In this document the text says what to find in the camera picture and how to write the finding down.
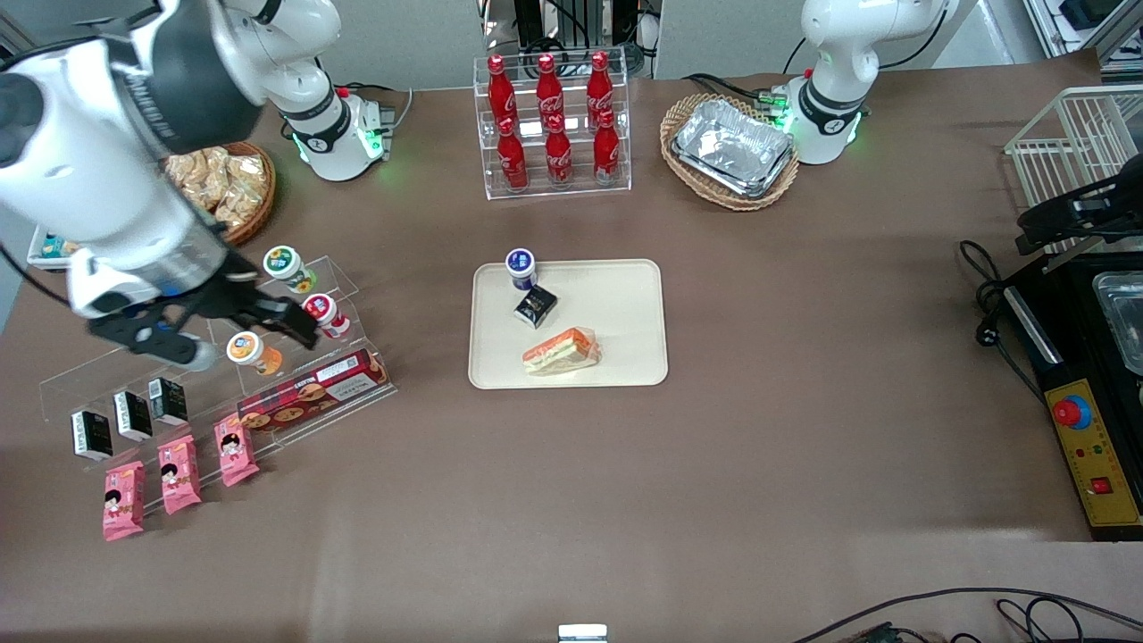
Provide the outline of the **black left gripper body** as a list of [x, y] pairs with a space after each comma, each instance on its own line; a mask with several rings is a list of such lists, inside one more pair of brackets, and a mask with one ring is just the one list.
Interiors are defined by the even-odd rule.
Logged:
[[1015, 247], [1021, 255], [1060, 243], [1070, 238], [1102, 238], [1105, 241], [1140, 238], [1142, 233], [1142, 158], [1132, 156], [1122, 169], [1089, 186], [1074, 188], [1028, 209], [1017, 219], [1021, 235]]

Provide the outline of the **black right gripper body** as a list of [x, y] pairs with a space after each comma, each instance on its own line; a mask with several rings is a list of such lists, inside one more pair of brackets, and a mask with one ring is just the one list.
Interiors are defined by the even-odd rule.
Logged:
[[187, 292], [151, 294], [144, 289], [135, 296], [117, 286], [94, 298], [96, 318], [88, 319], [87, 330], [135, 355], [197, 359], [203, 355], [203, 341], [184, 333], [191, 318], [229, 319], [243, 330], [262, 327], [254, 316], [254, 302], [267, 294], [254, 283], [256, 278], [251, 263], [229, 254], [211, 278]]

